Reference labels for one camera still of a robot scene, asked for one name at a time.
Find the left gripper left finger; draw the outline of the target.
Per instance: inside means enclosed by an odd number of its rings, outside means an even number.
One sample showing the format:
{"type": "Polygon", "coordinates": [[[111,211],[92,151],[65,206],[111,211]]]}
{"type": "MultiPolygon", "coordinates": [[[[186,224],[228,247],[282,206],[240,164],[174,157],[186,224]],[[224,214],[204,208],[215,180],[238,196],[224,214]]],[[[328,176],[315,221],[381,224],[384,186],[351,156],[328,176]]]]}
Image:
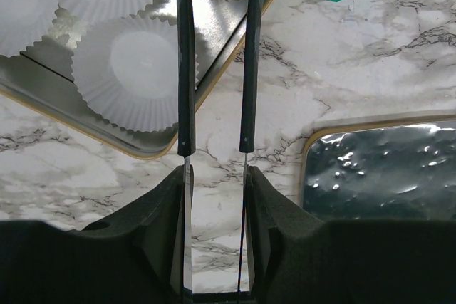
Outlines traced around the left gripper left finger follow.
{"type": "Polygon", "coordinates": [[[1,222],[3,303],[191,303],[193,171],[81,230],[1,222]]]}

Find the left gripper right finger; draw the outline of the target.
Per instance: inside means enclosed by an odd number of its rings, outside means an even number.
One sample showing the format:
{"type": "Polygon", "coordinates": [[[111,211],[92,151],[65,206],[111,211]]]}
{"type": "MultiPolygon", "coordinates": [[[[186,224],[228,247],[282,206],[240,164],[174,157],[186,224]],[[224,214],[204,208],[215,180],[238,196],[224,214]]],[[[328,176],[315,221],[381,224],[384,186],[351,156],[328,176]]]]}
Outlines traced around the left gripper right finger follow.
{"type": "Polygon", "coordinates": [[[453,303],[455,223],[321,221],[257,167],[245,179],[250,291],[258,303],[453,303]]]}

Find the black metal tongs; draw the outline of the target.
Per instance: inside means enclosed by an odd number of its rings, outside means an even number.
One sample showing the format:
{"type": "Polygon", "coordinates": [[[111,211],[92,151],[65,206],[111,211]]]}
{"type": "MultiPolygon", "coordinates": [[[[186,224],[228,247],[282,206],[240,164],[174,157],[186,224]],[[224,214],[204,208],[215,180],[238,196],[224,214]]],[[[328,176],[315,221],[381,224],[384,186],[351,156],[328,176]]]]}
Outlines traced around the black metal tongs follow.
{"type": "MultiPolygon", "coordinates": [[[[254,151],[257,108],[257,76],[259,37],[264,0],[248,0],[244,76],[242,91],[242,119],[239,151],[254,151]]],[[[177,0],[178,30],[178,155],[184,158],[182,183],[182,302],[192,303],[192,190],[193,178],[190,156],[195,153],[195,26],[192,0],[177,0]]]]}

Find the gold cookie tin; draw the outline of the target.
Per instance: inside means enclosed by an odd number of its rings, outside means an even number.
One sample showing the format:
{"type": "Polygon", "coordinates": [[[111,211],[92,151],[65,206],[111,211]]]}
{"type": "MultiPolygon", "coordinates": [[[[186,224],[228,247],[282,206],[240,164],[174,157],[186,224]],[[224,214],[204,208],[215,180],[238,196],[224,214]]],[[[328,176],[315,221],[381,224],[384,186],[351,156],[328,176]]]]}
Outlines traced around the gold cookie tin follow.
{"type": "Polygon", "coordinates": [[[177,0],[1,0],[1,93],[138,159],[177,137],[177,0]]]}

